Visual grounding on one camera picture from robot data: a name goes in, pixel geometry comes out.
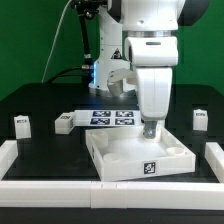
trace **green background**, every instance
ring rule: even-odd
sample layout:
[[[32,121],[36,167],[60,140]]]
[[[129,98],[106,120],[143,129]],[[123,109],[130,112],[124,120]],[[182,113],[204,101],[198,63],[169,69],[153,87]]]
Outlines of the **green background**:
[[[21,85],[40,83],[67,0],[7,0],[0,7],[0,99]],[[224,94],[224,1],[211,0],[207,13],[178,31],[179,64],[173,82],[204,84]],[[91,52],[99,52],[98,22],[88,21]],[[83,63],[76,11],[68,9],[46,76]],[[80,82],[80,78],[69,78]]]

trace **white container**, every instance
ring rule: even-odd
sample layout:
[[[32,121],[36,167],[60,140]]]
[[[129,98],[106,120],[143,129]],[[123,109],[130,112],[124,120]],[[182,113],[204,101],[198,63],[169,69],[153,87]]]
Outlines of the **white container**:
[[[158,126],[156,140],[145,139],[142,131],[141,126],[86,130],[87,148],[102,181],[194,172],[195,155],[165,128]]]

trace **black cable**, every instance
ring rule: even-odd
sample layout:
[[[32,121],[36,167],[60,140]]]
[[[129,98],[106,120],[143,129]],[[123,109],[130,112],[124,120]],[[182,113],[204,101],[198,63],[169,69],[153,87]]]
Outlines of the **black cable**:
[[[79,23],[80,23],[80,26],[81,26],[84,53],[85,54],[90,54],[88,33],[87,33],[87,29],[86,29],[86,19],[85,19],[84,15],[79,14]]]
[[[55,79],[59,78],[59,77],[65,77],[68,75],[64,75],[65,73],[71,72],[71,71],[77,71],[77,70],[82,70],[82,67],[72,67],[72,68],[68,68],[65,69],[59,73],[57,73],[55,76],[53,76],[52,78],[50,78],[46,83],[52,83]]]
[[[77,75],[60,75],[60,76],[57,76],[57,77],[55,77],[55,79],[54,80],[56,80],[56,79],[58,79],[58,78],[64,78],[64,77],[71,77],[71,76],[73,76],[73,77],[82,77],[83,75],[82,74],[77,74]]]

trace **black tabletop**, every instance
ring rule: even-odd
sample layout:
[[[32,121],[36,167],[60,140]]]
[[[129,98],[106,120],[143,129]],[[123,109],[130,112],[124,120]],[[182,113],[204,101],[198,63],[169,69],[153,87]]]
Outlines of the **black tabletop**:
[[[15,139],[14,117],[28,115],[31,139],[18,140],[19,156],[3,180],[100,180],[85,144],[85,130],[75,127],[69,135],[55,135],[54,121],[74,110],[138,110],[136,97],[105,98],[90,95],[79,84],[29,84],[0,102],[0,143]],[[208,130],[193,131],[193,110],[208,112]],[[174,85],[166,128],[196,154],[196,171],[141,181],[218,183],[204,159],[205,143],[224,144],[224,97],[214,88]],[[216,223],[222,211],[152,209],[0,208],[1,223]]]

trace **small white block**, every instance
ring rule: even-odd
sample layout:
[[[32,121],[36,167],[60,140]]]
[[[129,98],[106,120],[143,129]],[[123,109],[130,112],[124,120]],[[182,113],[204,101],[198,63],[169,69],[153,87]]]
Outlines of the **small white block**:
[[[75,112],[63,113],[55,121],[55,133],[68,135],[75,127]]]
[[[207,131],[208,114],[206,110],[194,110],[193,130]]]
[[[16,139],[31,138],[30,121],[28,116],[14,117]]]

